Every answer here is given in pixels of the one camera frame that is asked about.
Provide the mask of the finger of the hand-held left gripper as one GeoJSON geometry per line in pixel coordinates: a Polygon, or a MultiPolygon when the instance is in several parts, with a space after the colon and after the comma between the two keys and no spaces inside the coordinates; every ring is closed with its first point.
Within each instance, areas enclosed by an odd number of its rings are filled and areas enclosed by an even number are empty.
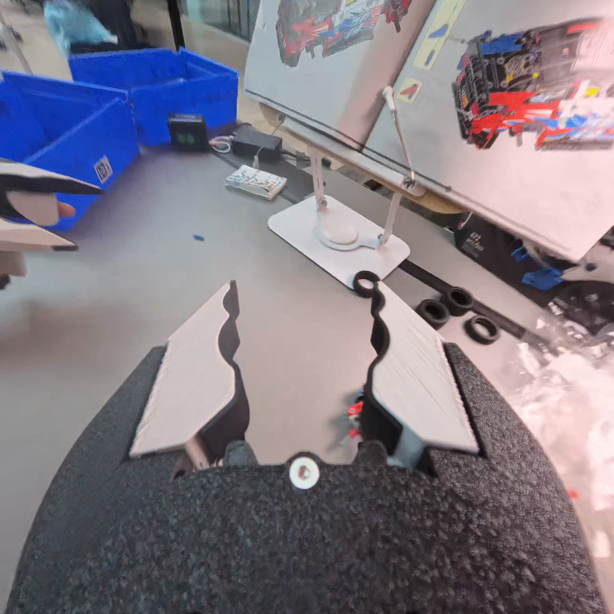
{"type": "Polygon", "coordinates": [[[1,223],[1,277],[27,274],[26,252],[76,251],[78,246],[36,225],[1,223]]]}
{"type": "Polygon", "coordinates": [[[74,217],[72,205],[58,199],[59,194],[98,196],[104,190],[70,176],[35,166],[1,161],[1,218],[54,226],[61,218],[74,217]]]}

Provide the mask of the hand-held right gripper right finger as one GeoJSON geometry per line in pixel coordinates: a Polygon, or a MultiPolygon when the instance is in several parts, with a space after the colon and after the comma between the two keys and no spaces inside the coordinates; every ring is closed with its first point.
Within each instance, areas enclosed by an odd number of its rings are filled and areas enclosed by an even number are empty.
{"type": "Polygon", "coordinates": [[[386,463],[415,469],[436,449],[478,456],[472,427],[439,333],[386,284],[373,282],[371,345],[360,426],[386,463]]]}

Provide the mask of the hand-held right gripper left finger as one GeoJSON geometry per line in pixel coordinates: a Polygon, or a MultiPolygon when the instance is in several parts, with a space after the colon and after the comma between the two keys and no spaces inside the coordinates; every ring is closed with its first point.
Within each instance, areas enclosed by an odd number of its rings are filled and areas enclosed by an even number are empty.
{"type": "Polygon", "coordinates": [[[229,280],[167,340],[128,456],[183,451],[196,470],[242,441],[250,408],[235,361],[240,302],[229,280]]]}

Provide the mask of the blue plastic bin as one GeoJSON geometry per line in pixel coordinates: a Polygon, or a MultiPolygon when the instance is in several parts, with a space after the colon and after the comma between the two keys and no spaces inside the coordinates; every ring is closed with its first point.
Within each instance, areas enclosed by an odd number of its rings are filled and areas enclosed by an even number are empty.
{"type": "Polygon", "coordinates": [[[170,143],[169,114],[201,115],[210,133],[237,120],[239,73],[190,50],[107,51],[68,58],[73,81],[128,92],[140,144],[170,143]]]}
{"type": "Polygon", "coordinates": [[[108,190],[139,155],[126,91],[1,71],[1,159],[108,190]]]}

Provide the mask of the grey desk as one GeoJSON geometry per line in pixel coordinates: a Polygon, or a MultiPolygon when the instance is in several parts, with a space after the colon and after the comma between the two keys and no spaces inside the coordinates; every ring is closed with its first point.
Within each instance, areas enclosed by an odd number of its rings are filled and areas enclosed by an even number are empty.
{"type": "Polygon", "coordinates": [[[352,442],[335,443],[373,356],[369,303],[269,229],[286,199],[229,190],[232,171],[214,154],[144,149],[68,235],[78,251],[28,256],[28,276],[1,292],[2,519],[27,521],[134,367],[229,280],[260,462],[350,461],[352,442]]]}

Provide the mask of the small red toy pieces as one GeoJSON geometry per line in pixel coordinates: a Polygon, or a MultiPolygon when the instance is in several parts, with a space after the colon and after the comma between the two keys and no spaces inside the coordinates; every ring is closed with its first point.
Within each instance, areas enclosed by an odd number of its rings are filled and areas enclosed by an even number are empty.
{"type": "Polygon", "coordinates": [[[360,389],[352,403],[345,409],[340,423],[340,434],[336,448],[342,448],[351,441],[362,438],[362,413],[364,405],[364,390],[360,389]]]}

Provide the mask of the black toy tyre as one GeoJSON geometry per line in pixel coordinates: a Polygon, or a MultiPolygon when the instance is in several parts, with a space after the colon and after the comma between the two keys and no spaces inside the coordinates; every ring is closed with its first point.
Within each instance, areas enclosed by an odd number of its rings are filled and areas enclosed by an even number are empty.
{"type": "Polygon", "coordinates": [[[482,345],[491,345],[500,338],[499,327],[486,316],[476,314],[464,322],[466,334],[482,345]]]}
{"type": "Polygon", "coordinates": [[[352,287],[358,296],[371,299],[374,296],[379,281],[379,276],[374,272],[362,270],[355,274],[352,280],[352,287]]]}
{"type": "Polygon", "coordinates": [[[425,299],[416,307],[415,312],[434,330],[440,330],[450,319],[448,307],[435,299],[425,299]]]}
{"type": "Polygon", "coordinates": [[[473,311],[474,297],[465,288],[452,286],[442,292],[441,303],[446,306],[450,315],[461,317],[473,311]]]}

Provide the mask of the black strip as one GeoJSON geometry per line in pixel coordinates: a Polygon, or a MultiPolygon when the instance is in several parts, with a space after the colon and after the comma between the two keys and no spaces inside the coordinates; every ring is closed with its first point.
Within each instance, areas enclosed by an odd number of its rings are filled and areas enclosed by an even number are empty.
{"type": "MultiPolygon", "coordinates": [[[[283,197],[291,206],[313,196],[311,173],[290,164],[283,165],[282,172],[287,175],[283,197]]],[[[452,245],[449,231],[400,205],[393,234],[410,247],[410,256],[396,270],[438,295],[452,286],[465,288],[474,297],[474,313],[490,318],[501,332],[518,342],[557,353],[554,341],[544,335],[553,329],[535,330],[538,323],[548,323],[546,312],[461,255],[452,245]]]]}

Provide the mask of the clear plastic bags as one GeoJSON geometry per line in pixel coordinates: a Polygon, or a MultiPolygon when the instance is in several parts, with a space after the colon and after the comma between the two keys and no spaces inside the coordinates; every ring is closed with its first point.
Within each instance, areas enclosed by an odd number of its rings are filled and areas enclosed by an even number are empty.
{"type": "Polygon", "coordinates": [[[545,314],[500,377],[576,503],[592,555],[613,564],[613,325],[593,335],[545,314]]]}

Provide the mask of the light blue cloth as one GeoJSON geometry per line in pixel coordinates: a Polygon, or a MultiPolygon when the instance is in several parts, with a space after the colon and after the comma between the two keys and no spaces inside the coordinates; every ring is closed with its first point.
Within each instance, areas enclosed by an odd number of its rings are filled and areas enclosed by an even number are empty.
{"type": "Polygon", "coordinates": [[[118,42],[81,1],[44,1],[43,17],[57,49],[69,55],[73,44],[118,42]]]}

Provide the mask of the blue toy brick assembly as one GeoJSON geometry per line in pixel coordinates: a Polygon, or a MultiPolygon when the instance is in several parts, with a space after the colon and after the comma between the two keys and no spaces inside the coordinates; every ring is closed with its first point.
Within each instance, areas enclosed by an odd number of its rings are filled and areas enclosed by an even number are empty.
{"type": "Polygon", "coordinates": [[[555,266],[546,266],[530,255],[526,246],[511,253],[516,264],[531,265],[535,270],[527,271],[521,276],[520,283],[537,290],[551,290],[563,282],[563,271],[555,266]]]}

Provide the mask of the black digital timer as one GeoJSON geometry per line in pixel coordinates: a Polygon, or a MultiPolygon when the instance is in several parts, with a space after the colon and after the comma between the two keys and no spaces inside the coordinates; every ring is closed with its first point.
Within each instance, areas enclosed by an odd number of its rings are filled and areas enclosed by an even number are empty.
{"type": "Polygon", "coordinates": [[[208,126],[203,115],[169,113],[167,126],[174,149],[186,152],[211,150],[208,126]]]}

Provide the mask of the white book stand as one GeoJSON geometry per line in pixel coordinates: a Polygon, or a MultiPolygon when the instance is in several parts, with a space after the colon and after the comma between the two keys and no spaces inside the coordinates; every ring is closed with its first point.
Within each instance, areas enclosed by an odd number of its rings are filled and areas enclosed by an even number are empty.
{"type": "Polygon", "coordinates": [[[308,146],[314,195],[274,214],[268,226],[348,288],[354,287],[354,280],[360,272],[372,274],[375,280],[385,279],[410,256],[408,244],[393,234],[403,198],[431,209],[435,206],[458,209],[448,198],[437,195],[418,181],[400,128],[394,89],[387,86],[381,95],[392,114],[402,152],[409,164],[409,170],[404,173],[388,169],[346,144],[278,113],[278,121],[288,134],[308,146]],[[384,226],[326,194],[324,157],[335,158],[392,191],[384,226]]]}

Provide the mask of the open instruction book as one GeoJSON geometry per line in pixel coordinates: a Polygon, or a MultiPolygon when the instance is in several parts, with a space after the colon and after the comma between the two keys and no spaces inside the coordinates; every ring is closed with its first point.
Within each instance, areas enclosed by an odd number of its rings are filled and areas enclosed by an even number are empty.
{"type": "Polygon", "coordinates": [[[613,1],[261,1],[244,90],[569,260],[613,226],[613,1]]]}

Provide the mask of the black power adapter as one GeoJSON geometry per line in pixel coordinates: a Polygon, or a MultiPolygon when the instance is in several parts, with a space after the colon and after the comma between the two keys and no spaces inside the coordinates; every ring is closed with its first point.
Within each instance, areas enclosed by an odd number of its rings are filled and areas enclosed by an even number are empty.
{"type": "Polygon", "coordinates": [[[230,145],[231,152],[238,157],[258,157],[259,161],[281,158],[282,139],[273,134],[262,133],[247,124],[236,127],[230,145]]]}

